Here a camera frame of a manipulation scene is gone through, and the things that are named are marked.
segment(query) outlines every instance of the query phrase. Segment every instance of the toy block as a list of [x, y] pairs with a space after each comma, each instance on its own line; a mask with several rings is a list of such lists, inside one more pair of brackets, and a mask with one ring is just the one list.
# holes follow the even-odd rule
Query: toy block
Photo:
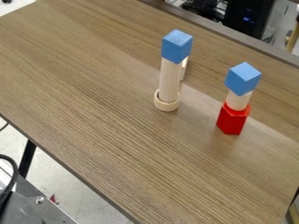
[[227, 135], [239, 135], [249, 116], [250, 110], [250, 105], [247, 105], [244, 110], [236, 111], [224, 103], [220, 110], [217, 126]]
[[154, 104], [162, 111], [172, 111], [179, 106], [179, 82], [184, 78], [192, 41], [191, 35], [178, 30], [162, 40], [159, 89], [154, 95]]
[[244, 62], [229, 69], [225, 84], [236, 95], [253, 91], [261, 79], [261, 72]]
[[252, 94], [253, 91], [250, 91], [242, 96], [238, 96], [231, 89], [229, 89], [226, 98], [226, 104], [230, 109], [239, 110], [239, 111], [243, 110], [246, 108], [247, 104], [249, 103]]
[[178, 64], [190, 55], [193, 36], [173, 30], [162, 40], [162, 57]]
[[174, 102], [177, 100], [181, 66], [182, 62], [174, 64], [171, 61], [162, 58], [159, 82], [159, 99], [162, 102]]

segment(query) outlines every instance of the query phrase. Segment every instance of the gray floor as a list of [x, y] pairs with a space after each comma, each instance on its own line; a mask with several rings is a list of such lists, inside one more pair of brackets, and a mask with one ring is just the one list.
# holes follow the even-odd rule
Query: gray floor
[[[1, 11], [5, 7], [0, 1]], [[277, 34], [275, 46], [284, 49], [285, 33], [294, 27], [296, 16], [295, 7], [291, 7], [289, 14], [282, 21], [282, 28]], [[299, 55], [299, 43], [293, 52]], [[0, 118], [0, 127], [5, 122]], [[20, 161], [24, 151], [26, 139], [19, 132], [9, 126], [0, 132], [0, 153], [11, 156]], [[38, 150], [33, 161], [28, 180], [47, 196], [55, 194], [59, 206], [71, 215], [76, 221], [84, 224], [127, 224], [131, 223], [105, 200], [83, 185], [71, 173]]]

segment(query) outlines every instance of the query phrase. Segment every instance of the beige ring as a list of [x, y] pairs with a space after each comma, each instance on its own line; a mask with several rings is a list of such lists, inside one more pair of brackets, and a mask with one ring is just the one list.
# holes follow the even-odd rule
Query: beige ring
[[165, 112], [171, 112], [175, 109], [178, 108], [180, 103], [180, 93], [177, 93], [177, 100], [174, 102], [164, 102], [160, 101], [159, 99], [159, 89], [156, 90], [155, 92], [155, 97], [154, 97], [154, 104], [156, 108], [165, 111]]

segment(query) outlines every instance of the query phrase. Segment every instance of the blue block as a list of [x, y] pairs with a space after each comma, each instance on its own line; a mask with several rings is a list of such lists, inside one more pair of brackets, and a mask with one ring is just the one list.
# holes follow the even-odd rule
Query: blue block
[[228, 70], [225, 84], [236, 95], [242, 96], [253, 91], [260, 79], [261, 72], [250, 66], [247, 62], [243, 62]]
[[180, 63], [190, 55], [193, 36], [182, 31], [173, 30], [162, 40], [162, 57]]

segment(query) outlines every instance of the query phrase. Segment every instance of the red block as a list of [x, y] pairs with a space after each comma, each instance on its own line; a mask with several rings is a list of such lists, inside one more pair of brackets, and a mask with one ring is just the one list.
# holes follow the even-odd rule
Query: red block
[[247, 105], [244, 110], [237, 111], [223, 104], [217, 121], [217, 126], [227, 135], [239, 135], [245, 121], [249, 116], [251, 107]]

